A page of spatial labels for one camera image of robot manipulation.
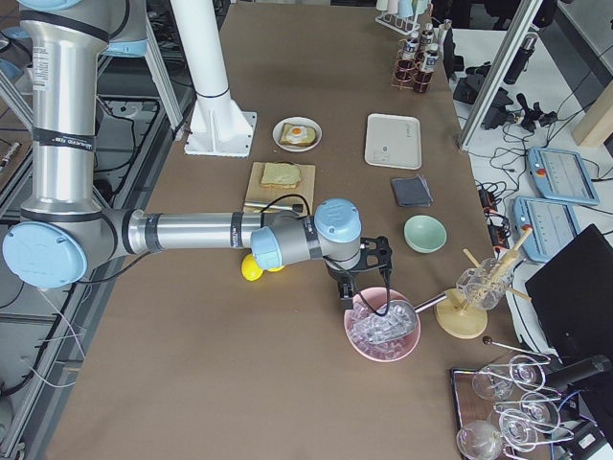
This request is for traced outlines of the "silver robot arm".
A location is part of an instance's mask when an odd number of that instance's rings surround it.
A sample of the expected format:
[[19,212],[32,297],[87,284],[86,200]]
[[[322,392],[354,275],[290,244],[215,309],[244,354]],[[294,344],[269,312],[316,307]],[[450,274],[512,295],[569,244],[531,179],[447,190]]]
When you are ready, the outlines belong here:
[[148,214],[93,197],[98,59],[147,48],[141,1],[24,1],[33,41],[33,192],[5,236],[8,268],[37,288],[78,282],[111,260],[169,249],[248,248],[261,268],[324,260],[340,298],[367,262],[357,208],[332,198],[310,216],[288,212]]

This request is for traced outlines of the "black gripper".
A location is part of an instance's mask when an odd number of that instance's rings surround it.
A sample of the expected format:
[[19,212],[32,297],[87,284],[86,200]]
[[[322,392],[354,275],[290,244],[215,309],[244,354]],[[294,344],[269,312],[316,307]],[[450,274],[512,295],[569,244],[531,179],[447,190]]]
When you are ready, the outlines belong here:
[[331,257],[325,257],[329,276],[336,282],[341,308],[345,311],[353,309],[353,298],[358,294],[357,277],[368,270],[366,259],[361,257],[352,268],[345,268]]

